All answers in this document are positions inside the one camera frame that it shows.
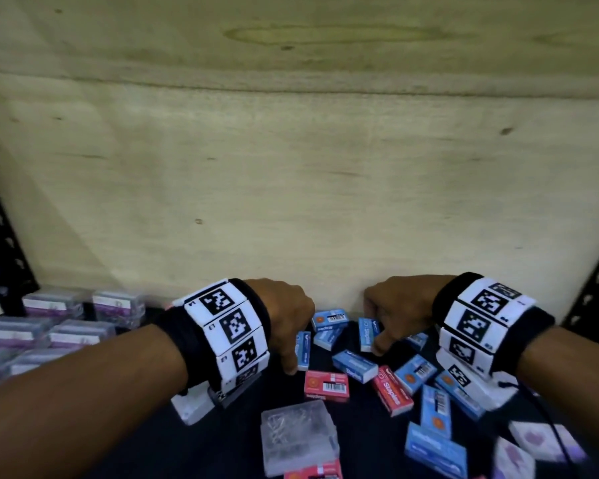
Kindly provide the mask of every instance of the forearm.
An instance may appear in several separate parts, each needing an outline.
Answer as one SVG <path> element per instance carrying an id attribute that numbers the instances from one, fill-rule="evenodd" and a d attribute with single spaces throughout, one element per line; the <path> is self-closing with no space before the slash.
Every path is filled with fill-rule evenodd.
<path id="1" fill-rule="evenodd" d="M 517 376 L 599 445 L 597 343 L 563 328 L 551 328 L 526 348 Z"/>
<path id="2" fill-rule="evenodd" d="M 177 347 L 152 325 L 9 379 L 0 385 L 0 477 L 84 472 L 186 380 Z"/>

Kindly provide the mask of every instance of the plywood board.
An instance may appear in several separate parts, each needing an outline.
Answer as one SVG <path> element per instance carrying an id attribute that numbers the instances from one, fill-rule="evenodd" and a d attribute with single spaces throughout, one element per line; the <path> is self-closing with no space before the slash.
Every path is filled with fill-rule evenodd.
<path id="1" fill-rule="evenodd" d="M 599 256 L 599 101 L 0 75 L 0 195 L 43 283 L 268 276 L 359 310 L 473 270 L 562 315 Z"/>
<path id="2" fill-rule="evenodd" d="M 0 0 L 0 72 L 599 97 L 599 0 Z"/>

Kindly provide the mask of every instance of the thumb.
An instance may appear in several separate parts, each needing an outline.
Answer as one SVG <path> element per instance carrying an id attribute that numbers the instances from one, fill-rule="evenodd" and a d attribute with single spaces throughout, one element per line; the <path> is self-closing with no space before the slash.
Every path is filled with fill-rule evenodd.
<path id="1" fill-rule="evenodd" d="M 390 334 L 388 334 L 387 330 L 383 330 L 380 334 L 375 337 L 375 341 L 373 341 L 373 345 L 371 347 L 371 351 L 373 354 L 377 356 L 382 356 L 385 354 L 393 343 L 397 341 Z"/>
<path id="2" fill-rule="evenodd" d="M 282 360 L 282 369 L 287 375 L 295 375 L 298 371 L 298 357 L 295 354 L 295 346 L 290 349 L 287 347 L 283 352 L 280 351 Z"/>

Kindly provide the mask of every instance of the barcode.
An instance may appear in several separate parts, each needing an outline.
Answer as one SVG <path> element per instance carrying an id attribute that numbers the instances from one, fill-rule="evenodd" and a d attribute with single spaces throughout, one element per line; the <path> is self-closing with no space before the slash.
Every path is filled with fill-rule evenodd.
<path id="1" fill-rule="evenodd" d="M 323 390 L 325 392 L 334 392 L 336 394 L 345 394 L 346 393 L 346 385 L 343 383 L 329 383 L 325 381 L 323 384 Z"/>
<path id="2" fill-rule="evenodd" d="M 415 370 L 415 374 L 423 380 L 425 376 L 431 372 L 431 368 L 431 363 L 424 363 L 421 367 Z"/>
<path id="3" fill-rule="evenodd" d="M 435 411 L 440 413 L 441 415 L 448 414 L 446 395 L 440 392 L 435 392 Z"/>
<path id="4" fill-rule="evenodd" d="M 479 408 L 479 403 L 475 402 L 472 398 L 470 398 L 469 394 L 467 394 L 461 388 L 456 388 L 457 394 L 464 399 L 466 403 L 468 403 L 473 408 Z"/>

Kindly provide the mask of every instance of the hand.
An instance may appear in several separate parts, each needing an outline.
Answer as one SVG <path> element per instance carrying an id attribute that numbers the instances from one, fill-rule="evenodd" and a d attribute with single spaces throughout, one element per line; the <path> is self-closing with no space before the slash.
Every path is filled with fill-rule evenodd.
<path id="1" fill-rule="evenodd" d="M 372 352 L 381 356 L 395 341 L 430 327 L 432 302 L 453 279 L 450 275 L 390 277 L 364 290 L 364 316 L 384 325 L 373 341 Z"/>
<path id="2" fill-rule="evenodd" d="M 297 333 L 306 329 L 315 314 L 313 299 L 298 285 L 270 279 L 249 279 L 245 282 L 262 299 L 271 317 L 269 349 L 280 354 L 284 372 L 295 375 L 298 370 L 295 338 Z"/>

